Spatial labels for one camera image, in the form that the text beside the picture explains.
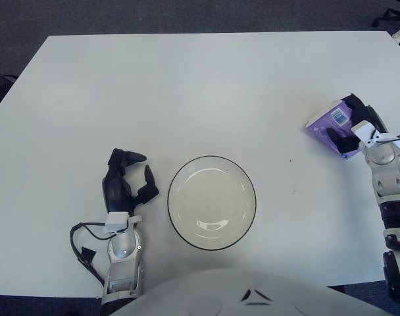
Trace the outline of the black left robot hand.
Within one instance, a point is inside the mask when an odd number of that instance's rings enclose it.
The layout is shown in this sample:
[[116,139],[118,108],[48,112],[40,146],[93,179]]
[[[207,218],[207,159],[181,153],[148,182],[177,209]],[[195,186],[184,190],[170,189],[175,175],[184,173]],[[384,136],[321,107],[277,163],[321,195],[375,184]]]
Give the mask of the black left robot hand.
[[138,205],[146,204],[159,194],[149,165],[146,165],[144,169],[145,185],[137,191],[136,196],[132,194],[131,186],[124,178],[129,166],[146,160],[147,157],[140,153],[113,149],[107,163],[108,171],[102,181],[107,213],[125,212],[133,217]]

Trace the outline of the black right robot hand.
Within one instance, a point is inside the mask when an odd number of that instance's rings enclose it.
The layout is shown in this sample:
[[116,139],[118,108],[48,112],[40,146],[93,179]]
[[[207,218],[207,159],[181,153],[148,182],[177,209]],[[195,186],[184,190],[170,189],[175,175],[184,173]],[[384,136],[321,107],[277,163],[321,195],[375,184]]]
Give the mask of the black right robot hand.
[[352,127],[366,120],[375,130],[386,133],[388,130],[377,112],[365,105],[355,94],[351,93],[328,112],[326,134],[340,155],[351,156],[359,148],[359,138],[351,131]]

